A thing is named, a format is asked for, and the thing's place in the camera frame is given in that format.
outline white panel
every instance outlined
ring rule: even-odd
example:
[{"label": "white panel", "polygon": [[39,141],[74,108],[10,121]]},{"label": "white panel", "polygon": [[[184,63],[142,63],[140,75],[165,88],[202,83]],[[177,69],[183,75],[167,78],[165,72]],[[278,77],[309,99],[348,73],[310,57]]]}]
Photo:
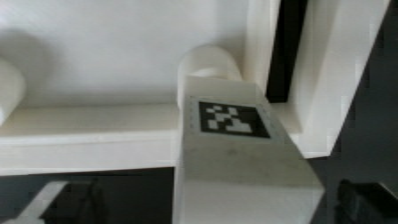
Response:
[{"label": "white panel", "polygon": [[280,0],[250,0],[245,39],[243,80],[266,91]]},{"label": "white panel", "polygon": [[[186,77],[184,90],[174,224],[307,224],[323,187],[255,84]],[[197,101],[255,105],[271,137],[200,131]]]},{"label": "white panel", "polygon": [[303,156],[328,156],[389,0],[309,0],[289,102],[275,105]]},{"label": "white panel", "polygon": [[23,106],[174,102],[184,52],[220,45],[241,64],[241,0],[1,0],[0,57],[21,69]]},{"label": "white panel", "polygon": [[0,129],[0,175],[172,167],[175,105],[16,110]]}]

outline white wall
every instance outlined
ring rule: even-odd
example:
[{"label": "white wall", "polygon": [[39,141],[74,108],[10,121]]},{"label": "white wall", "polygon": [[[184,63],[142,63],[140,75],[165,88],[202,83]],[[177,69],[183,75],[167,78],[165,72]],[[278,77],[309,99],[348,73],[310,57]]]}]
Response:
[{"label": "white wall", "polygon": [[26,78],[23,106],[174,102],[184,52],[218,44],[241,62],[239,0],[3,0],[0,57]]}]

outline black gap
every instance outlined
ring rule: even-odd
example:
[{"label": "black gap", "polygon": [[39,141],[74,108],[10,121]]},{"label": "black gap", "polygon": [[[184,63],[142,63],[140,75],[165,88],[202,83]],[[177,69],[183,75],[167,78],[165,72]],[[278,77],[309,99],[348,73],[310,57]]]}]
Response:
[{"label": "black gap", "polygon": [[307,0],[280,1],[266,87],[266,98],[270,103],[287,102],[305,7]]}]

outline dark floor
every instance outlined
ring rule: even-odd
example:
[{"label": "dark floor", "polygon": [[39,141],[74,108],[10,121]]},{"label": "dark floor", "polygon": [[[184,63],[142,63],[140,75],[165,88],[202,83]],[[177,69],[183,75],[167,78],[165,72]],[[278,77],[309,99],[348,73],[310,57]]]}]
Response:
[{"label": "dark floor", "polygon": [[106,224],[170,224],[174,168],[1,177],[0,223],[19,215],[42,186],[58,180],[97,182]]},{"label": "dark floor", "polygon": [[398,8],[390,5],[367,70],[328,158],[312,159],[326,194],[312,224],[334,223],[337,183],[383,182],[398,186]]}]

